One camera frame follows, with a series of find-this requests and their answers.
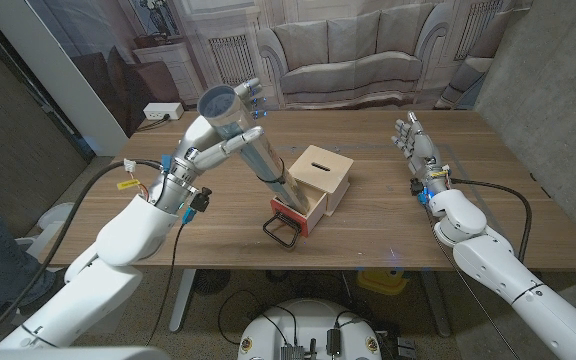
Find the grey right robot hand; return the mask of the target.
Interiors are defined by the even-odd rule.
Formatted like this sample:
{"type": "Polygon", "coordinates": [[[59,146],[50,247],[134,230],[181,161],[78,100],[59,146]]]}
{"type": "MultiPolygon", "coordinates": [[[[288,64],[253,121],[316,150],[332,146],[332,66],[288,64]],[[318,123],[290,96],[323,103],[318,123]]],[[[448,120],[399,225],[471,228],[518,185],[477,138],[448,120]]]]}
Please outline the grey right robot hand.
{"type": "Polygon", "coordinates": [[[397,119],[394,129],[397,134],[391,140],[402,151],[409,170],[416,178],[423,179],[427,173],[446,170],[438,148],[413,111],[407,112],[406,120],[397,119]]]}

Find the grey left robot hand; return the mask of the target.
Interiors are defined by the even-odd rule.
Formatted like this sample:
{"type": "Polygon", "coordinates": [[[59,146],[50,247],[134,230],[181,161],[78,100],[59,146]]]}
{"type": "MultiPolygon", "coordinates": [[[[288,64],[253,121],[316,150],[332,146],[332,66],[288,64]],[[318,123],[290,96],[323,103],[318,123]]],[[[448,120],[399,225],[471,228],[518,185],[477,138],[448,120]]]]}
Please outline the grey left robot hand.
{"type": "Polygon", "coordinates": [[[238,153],[260,179],[281,169],[263,128],[256,122],[260,81],[236,87],[217,85],[199,100],[199,116],[191,123],[173,153],[174,163],[198,175],[238,153]]]}

